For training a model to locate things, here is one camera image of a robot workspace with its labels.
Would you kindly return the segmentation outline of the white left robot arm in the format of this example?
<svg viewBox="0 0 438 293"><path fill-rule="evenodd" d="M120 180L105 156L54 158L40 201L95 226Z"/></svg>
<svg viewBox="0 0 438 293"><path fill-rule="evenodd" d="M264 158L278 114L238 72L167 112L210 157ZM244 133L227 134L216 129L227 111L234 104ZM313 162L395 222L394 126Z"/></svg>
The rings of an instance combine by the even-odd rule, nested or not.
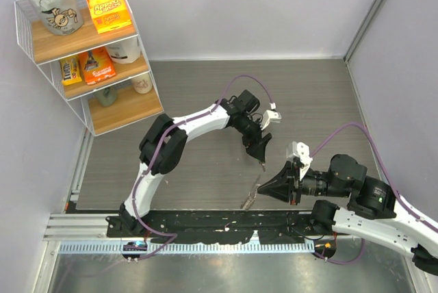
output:
<svg viewBox="0 0 438 293"><path fill-rule="evenodd" d="M171 118L167 114L159 115L139 145L138 176L129 197L119 208L123 229L133 237L144 233L144 216L151 209L158 185L175 169L186 144L199 136L232 127L242 134L246 153L259 163L265 163L266 147L272 135L263 131L270 123L279 122L281 115L271 103L270 109L257 120L253 115L259 106L259 99L244 90L238 97L218 100L187 116Z"/></svg>

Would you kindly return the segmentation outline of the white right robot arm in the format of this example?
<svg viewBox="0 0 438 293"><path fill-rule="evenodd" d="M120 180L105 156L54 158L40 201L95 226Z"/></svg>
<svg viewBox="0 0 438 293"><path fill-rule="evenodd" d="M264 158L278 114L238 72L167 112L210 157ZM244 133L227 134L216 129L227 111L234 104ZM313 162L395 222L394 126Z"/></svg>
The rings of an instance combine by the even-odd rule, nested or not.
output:
<svg viewBox="0 0 438 293"><path fill-rule="evenodd" d="M345 233L380 244L411 258L414 265L437 274L437 233L426 217L396 197L388 184L368 176L367 168L346 154L331 158L327 171L311 169L309 156L289 157L258 193L297 205L316 196L309 224L319 234Z"/></svg>

